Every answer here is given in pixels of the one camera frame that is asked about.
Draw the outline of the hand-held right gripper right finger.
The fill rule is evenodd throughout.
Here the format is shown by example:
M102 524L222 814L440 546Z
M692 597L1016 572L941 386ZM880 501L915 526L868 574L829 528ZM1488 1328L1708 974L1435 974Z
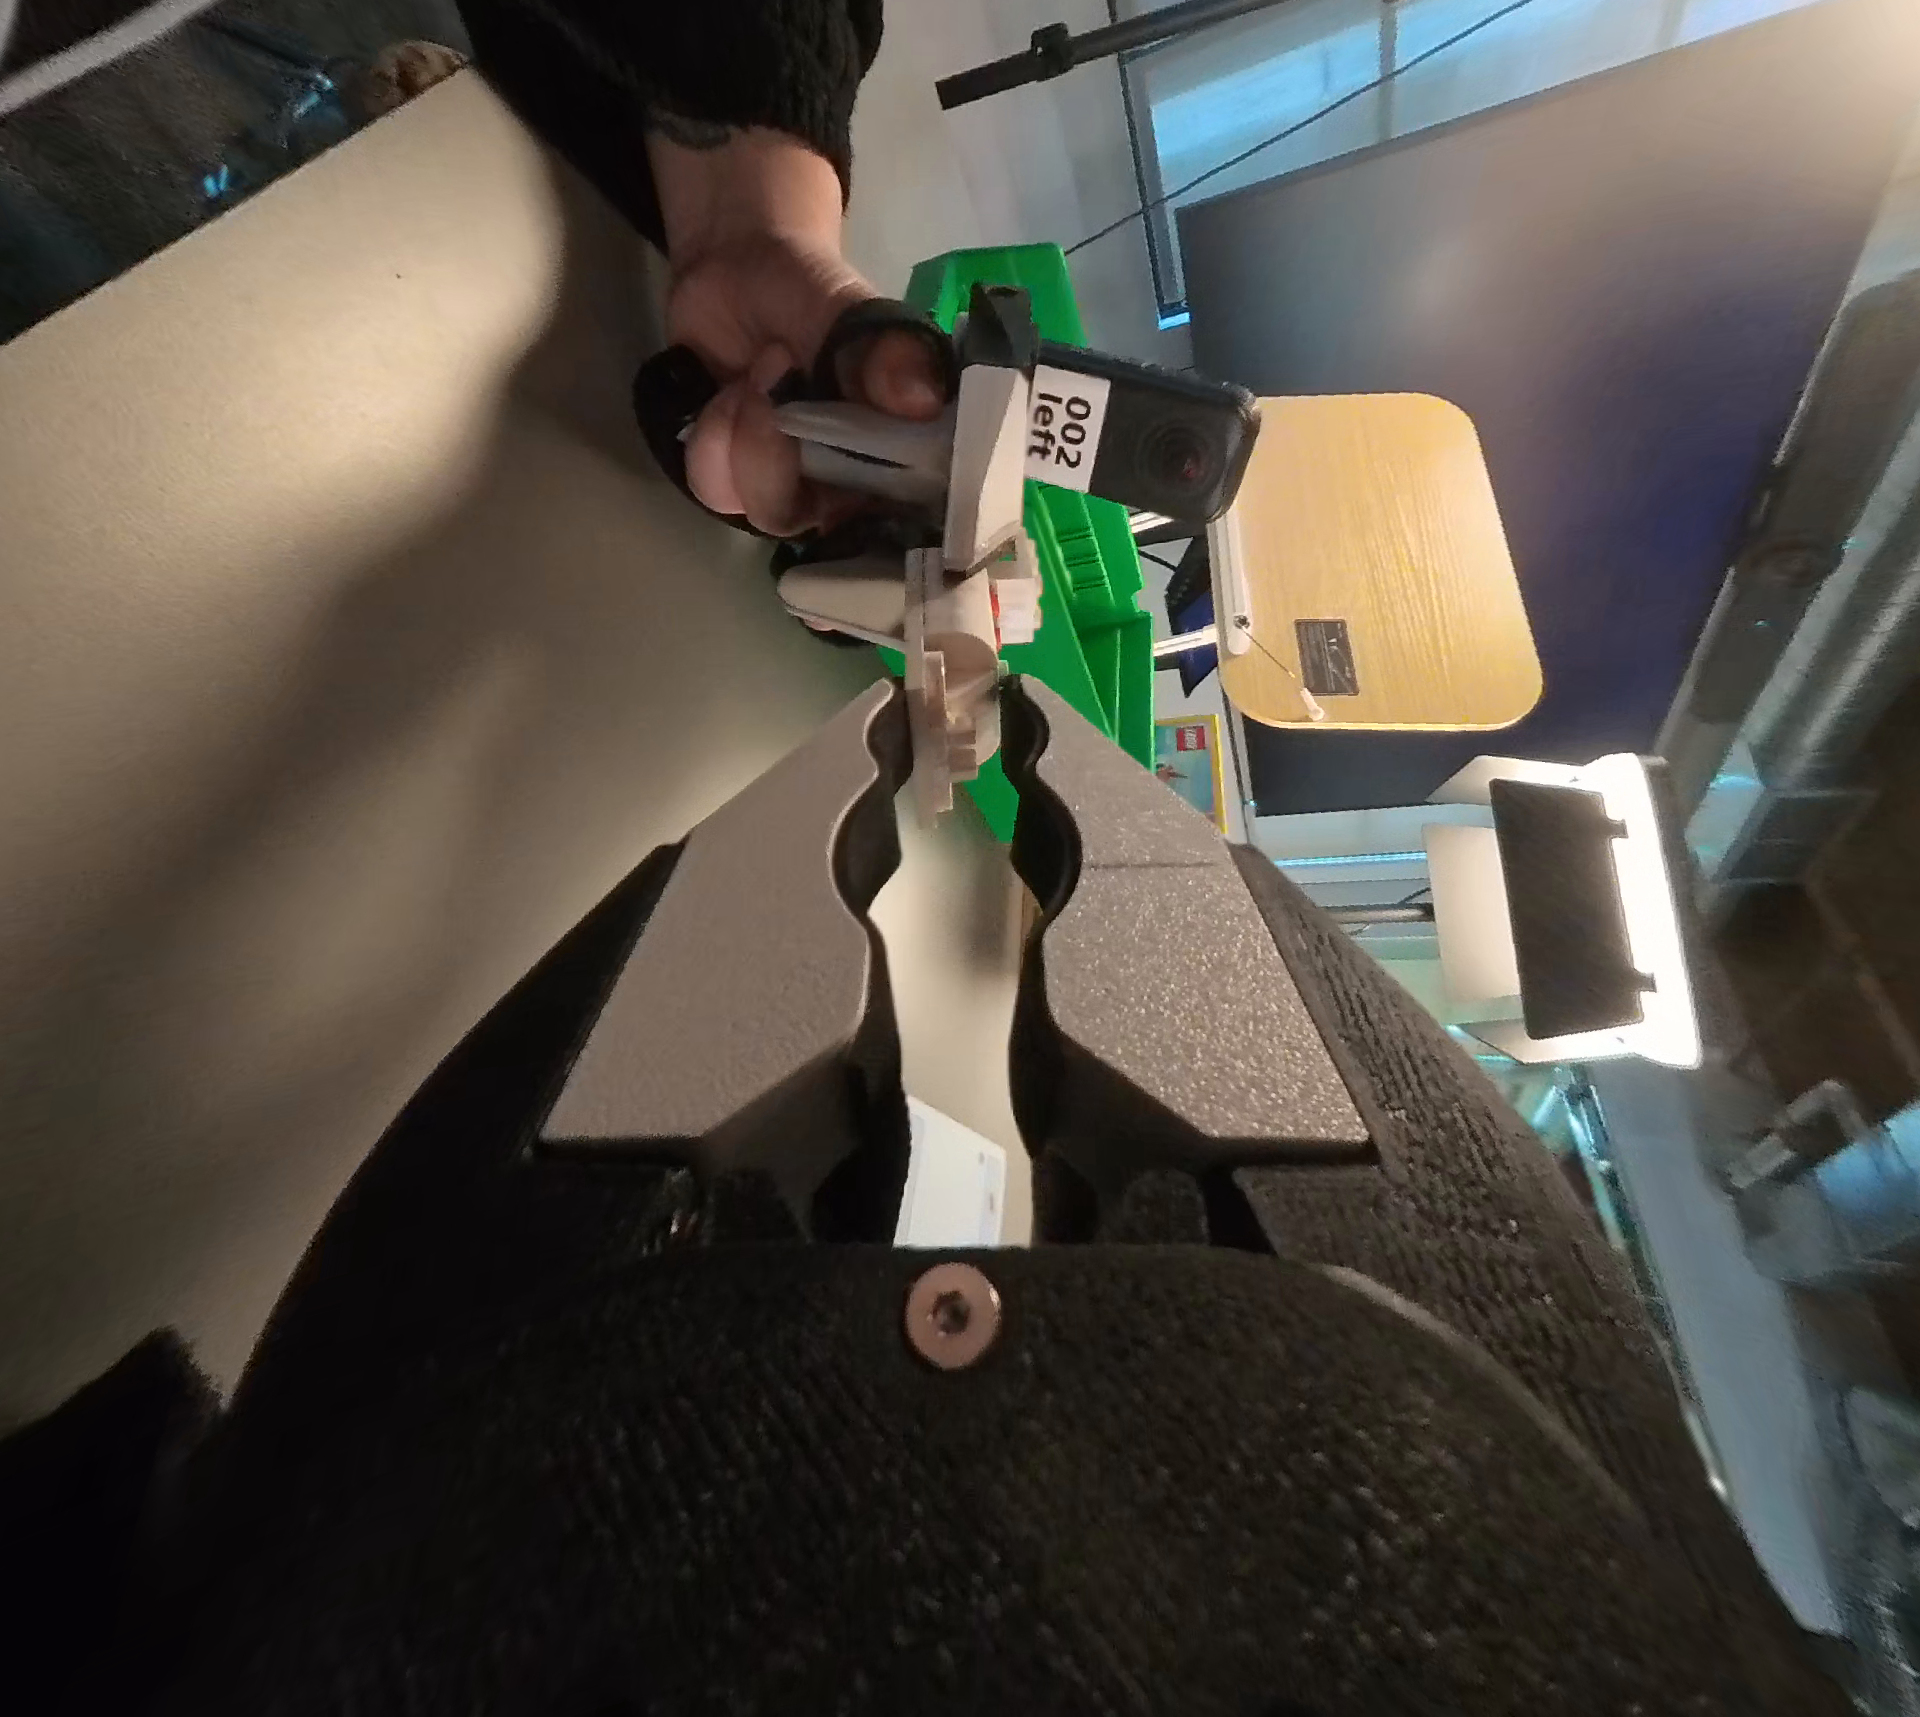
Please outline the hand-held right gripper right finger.
M1371 1160L1236 846L1043 682L1006 684L1002 758L1034 907L1009 1050L1034 1171L1115 1203L1154 1172Z

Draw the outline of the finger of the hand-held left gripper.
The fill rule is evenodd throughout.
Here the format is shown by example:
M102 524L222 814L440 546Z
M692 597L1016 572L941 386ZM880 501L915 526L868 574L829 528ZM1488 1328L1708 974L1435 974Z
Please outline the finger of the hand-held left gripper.
M949 581L983 571L1024 528L1031 381L1018 367L960 370L943 513Z

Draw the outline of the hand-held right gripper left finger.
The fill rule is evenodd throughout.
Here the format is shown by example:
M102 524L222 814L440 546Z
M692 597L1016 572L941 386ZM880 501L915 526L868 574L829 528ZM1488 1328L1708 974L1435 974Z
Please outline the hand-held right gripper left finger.
M763 1174L793 1211L897 1211L900 1029L872 909L900 869L900 682L696 824L540 1124L569 1159Z

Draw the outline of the white lego brick model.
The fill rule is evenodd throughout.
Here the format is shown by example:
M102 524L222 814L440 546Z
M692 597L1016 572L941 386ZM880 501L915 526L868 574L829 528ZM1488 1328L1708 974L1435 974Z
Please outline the white lego brick model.
M922 823L945 819L956 793L1002 738L1002 649L1034 641L1045 579L1024 528L980 568L954 572L939 551L904 559L904 698L913 746L910 793Z

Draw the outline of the yellow lego set box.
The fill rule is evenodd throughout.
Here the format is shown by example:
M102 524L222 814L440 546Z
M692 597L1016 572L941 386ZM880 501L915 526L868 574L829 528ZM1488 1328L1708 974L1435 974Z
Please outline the yellow lego set box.
M1222 836L1234 835L1234 795L1226 733L1216 712L1160 716L1154 723L1154 774Z

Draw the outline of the person's left hand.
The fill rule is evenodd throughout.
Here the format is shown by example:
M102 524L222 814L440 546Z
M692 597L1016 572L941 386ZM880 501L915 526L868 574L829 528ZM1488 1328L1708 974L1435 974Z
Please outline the person's left hand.
M668 328L717 381L682 440L685 481L715 514L788 539L835 520L843 491L802 475L775 388L810 364L854 304L877 293L831 233L754 224L676 266Z

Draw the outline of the white metal board stand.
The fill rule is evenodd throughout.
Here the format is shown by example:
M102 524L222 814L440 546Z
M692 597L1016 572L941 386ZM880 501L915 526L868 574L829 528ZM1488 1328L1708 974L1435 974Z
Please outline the white metal board stand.
M1318 696L1309 690L1304 679L1300 679L1289 663L1268 653L1256 639L1249 559L1236 510L1228 508L1209 523L1198 540L1209 548L1212 622L1156 641L1154 668L1174 671L1183 655L1212 649L1216 673L1224 680L1230 665L1236 660L1262 657L1283 677L1283 698L1300 707L1298 720L1310 726L1326 725L1331 714Z

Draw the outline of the rounded wooden board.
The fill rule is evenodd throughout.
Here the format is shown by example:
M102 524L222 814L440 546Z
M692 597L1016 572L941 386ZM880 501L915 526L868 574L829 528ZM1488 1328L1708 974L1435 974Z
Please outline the rounded wooden board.
M1490 735L1545 692L1525 592L1474 423L1421 393L1264 396L1230 504L1259 643L1320 698L1298 720L1262 657L1220 689L1249 725L1331 735Z

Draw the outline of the open instruction booklet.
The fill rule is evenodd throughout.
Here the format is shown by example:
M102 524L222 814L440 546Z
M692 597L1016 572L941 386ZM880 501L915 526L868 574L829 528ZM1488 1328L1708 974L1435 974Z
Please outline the open instruction booklet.
M1006 1151L946 1112L907 1098L910 1151L899 1249L997 1249L1005 1235Z

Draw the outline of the white studio light panel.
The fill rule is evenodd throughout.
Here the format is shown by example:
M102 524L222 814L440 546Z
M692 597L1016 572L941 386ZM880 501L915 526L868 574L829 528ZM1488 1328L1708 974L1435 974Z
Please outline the white studio light panel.
M1431 807L1446 1021L1525 1067L1703 1064L1687 884L1657 761L1483 754Z

